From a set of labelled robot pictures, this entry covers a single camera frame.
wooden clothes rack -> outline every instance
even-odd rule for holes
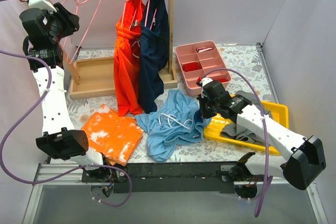
[[[169,0],[170,57],[159,74],[165,88],[176,88],[177,78],[173,62],[174,0]],[[70,96],[73,99],[115,94],[113,57],[76,60],[72,65],[63,50],[63,63],[71,74]]]

gray garment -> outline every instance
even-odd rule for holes
[[[260,106],[257,101],[257,98],[253,93],[247,93],[245,91],[238,91],[236,95],[242,95],[246,99],[250,100],[252,104],[254,104],[259,110]],[[265,110],[265,114],[269,115],[270,118],[272,118],[272,114],[270,111]],[[259,136],[257,136],[252,131],[246,129],[245,127],[241,125],[237,125],[235,123],[227,124],[220,133],[222,137],[230,138],[230,139],[236,139],[240,141],[244,141],[247,143],[255,143],[255,142],[264,142]]]

navy blue garment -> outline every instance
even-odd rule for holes
[[[164,0],[150,0],[147,25],[145,26],[148,2],[141,20],[140,72],[138,102],[146,113],[157,111],[154,100],[163,94],[163,81],[159,71],[169,60],[169,22]],[[155,13],[155,22],[150,29]]]

floral tablecloth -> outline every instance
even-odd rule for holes
[[[255,46],[226,46],[219,44],[217,47],[228,68],[235,69],[247,77],[263,100],[274,101],[274,96],[270,90]],[[113,50],[81,50],[78,59],[113,56],[113,53]],[[177,88],[185,92],[184,83],[176,63],[175,54],[174,59],[178,78]],[[244,80],[235,74],[232,74],[232,77],[233,80],[227,87],[227,90],[230,93],[234,94],[238,90],[250,92],[250,89]],[[168,90],[165,90],[164,93],[157,98],[156,104],[158,108],[162,106],[167,96]],[[89,119],[103,103],[115,110],[117,109],[117,100],[115,95],[109,97],[72,100],[69,94],[67,94],[67,103],[69,115],[75,129],[81,129],[86,120]],[[148,135],[144,133],[144,137],[139,146],[133,152],[129,163],[154,163],[154,160],[147,154],[147,136]],[[215,142],[204,138],[197,144],[177,146],[175,152],[167,160],[167,162],[236,161],[249,151],[250,149],[247,148]]]

pink organizer tray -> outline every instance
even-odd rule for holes
[[[201,47],[210,47],[213,48],[213,50],[206,52],[196,52],[196,49]],[[176,56],[185,83],[185,89],[187,94],[192,97],[201,93],[201,88],[196,84],[199,77],[202,77],[205,73],[208,73],[211,70],[226,68],[226,65],[216,47],[216,44],[210,40],[178,46],[176,47]],[[183,71],[183,66],[192,62],[197,62],[200,69],[189,72]],[[222,82],[224,88],[228,86],[232,79],[231,74],[226,70],[213,72],[207,77],[213,80],[226,79],[226,82]]]

